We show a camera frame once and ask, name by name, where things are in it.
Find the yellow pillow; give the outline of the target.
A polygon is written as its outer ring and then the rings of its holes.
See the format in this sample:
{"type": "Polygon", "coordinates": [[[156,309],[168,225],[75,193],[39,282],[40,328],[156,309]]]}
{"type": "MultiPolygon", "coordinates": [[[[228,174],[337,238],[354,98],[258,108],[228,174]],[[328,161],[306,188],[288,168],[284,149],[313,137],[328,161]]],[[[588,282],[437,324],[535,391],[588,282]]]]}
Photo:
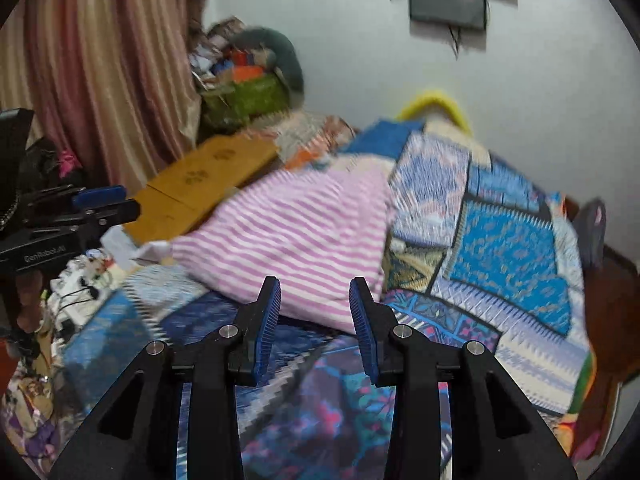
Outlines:
{"type": "Polygon", "coordinates": [[[467,136],[473,135],[471,125],[462,108],[453,98],[450,98],[448,94],[440,90],[426,90],[419,93],[401,109],[396,119],[398,122],[406,122],[429,112],[434,112],[434,110],[442,112],[450,122],[467,136]]]}

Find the blue patchwork bedspread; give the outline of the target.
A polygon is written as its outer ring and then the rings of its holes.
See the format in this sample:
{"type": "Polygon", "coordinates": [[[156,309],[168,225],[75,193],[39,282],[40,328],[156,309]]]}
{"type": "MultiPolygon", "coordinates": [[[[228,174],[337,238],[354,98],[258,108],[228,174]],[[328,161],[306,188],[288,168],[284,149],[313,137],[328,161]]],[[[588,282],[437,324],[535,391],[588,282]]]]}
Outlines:
{"type": "MultiPolygon", "coordinates": [[[[381,170],[393,218],[378,299],[431,341],[484,344],[577,458],[592,355],[577,234],[564,198],[446,122],[379,122],[300,170],[381,170]]],[[[168,255],[170,243],[166,246],[168,255]]],[[[174,346],[229,323],[240,303],[148,252],[63,350],[64,376],[92,410],[153,337],[174,346]]],[[[378,479],[395,391],[371,384],[351,334],[280,311],[272,355],[236,392],[251,479],[378,479]]]]}

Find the brown cardboard box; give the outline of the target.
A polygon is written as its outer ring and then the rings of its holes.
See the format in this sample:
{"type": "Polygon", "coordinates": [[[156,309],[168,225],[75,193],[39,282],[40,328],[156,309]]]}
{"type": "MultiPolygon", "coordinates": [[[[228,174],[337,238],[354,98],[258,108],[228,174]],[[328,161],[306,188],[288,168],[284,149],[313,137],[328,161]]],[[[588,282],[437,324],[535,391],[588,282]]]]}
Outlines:
{"type": "Polygon", "coordinates": [[[232,190],[261,177],[277,160],[270,140],[213,136],[137,192],[141,214],[125,230],[138,245],[186,234],[232,190]]]}

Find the black bag with pink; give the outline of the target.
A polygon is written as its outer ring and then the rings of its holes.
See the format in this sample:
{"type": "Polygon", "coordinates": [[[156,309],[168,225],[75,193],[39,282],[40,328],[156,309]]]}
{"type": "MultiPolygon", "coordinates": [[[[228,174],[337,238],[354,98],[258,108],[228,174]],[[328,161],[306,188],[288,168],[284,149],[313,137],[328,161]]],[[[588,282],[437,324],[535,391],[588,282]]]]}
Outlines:
{"type": "Polygon", "coordinates": [[[57,188],[63,185],[87,186],[87,171],[79,165],[72,152],[59,152],[52,141],[36,141],[21,161],[18,189],[23,193],[57,188]]]}

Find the striped brown curtain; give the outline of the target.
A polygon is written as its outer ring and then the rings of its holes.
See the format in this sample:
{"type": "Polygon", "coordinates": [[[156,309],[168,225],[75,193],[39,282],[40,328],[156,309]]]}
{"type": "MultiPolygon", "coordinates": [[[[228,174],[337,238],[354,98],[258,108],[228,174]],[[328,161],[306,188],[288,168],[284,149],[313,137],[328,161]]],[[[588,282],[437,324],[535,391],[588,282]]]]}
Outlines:
{"type": "Polygon", "coordinates": [[[189,52],[206,0],[18,0],[1,29],[1,104],[100,185],[137,192],[194,148],[189,52]]]}

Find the green basket of clutter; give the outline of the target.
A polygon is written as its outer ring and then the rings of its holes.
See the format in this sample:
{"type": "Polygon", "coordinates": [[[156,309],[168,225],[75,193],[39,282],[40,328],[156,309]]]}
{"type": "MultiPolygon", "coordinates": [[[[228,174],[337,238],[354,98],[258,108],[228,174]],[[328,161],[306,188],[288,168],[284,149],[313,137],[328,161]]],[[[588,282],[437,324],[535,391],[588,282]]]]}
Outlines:
{"type": "Polygon", "coordinates": [[[192,78],[201,96],[201,120],[229,133],[253,120],[292,110],[285,85],[270,67],[269,50],[233,47],[231,37],[249,27],[230,16],[196,37],[189,53],[192,78]]]}

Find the pink white striped pants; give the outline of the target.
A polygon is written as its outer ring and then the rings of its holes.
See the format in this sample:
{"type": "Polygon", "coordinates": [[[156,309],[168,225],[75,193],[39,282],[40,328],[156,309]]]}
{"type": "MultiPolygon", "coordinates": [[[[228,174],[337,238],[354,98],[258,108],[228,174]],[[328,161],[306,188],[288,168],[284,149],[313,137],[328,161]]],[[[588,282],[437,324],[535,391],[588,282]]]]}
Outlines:
{"type": "Polygon", "coordinates": [[[174,238],[170,253],[198,281],[240,304],[274,276],[283,315],[351,334],[349,284],[364,278],[380,296],[392,218],[381,170],[279,170],[174,238]]]}

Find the dark backpack on floor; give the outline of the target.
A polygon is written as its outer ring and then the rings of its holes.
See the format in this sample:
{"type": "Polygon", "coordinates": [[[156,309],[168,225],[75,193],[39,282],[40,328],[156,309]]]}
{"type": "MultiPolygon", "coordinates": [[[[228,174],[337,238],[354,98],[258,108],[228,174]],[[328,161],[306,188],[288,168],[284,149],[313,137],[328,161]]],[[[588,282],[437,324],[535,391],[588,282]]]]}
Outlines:
{"type": "Polygon", "coordinates": [[[606,231],[606,208],[600,198],[594,198],[578,209],[573,220],[582,267],[599,269],[603,266],[606,231]]]}

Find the grey plush toy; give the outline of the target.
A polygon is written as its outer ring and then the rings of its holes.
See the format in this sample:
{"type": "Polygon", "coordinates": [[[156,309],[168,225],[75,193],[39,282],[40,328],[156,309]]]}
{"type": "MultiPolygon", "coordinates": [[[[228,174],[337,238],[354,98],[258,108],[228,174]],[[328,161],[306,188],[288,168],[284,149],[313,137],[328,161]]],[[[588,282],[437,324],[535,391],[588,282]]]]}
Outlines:
{"type": "Polygon", "coordinates": [[[233,47],[242,50],[269,50],[273,62],[270,67],[288,90],[291,106],[301,108],[304,102],[305,81],[296,50],[280,32],[267,27],[249,27],[233,35],[233,47]]]}

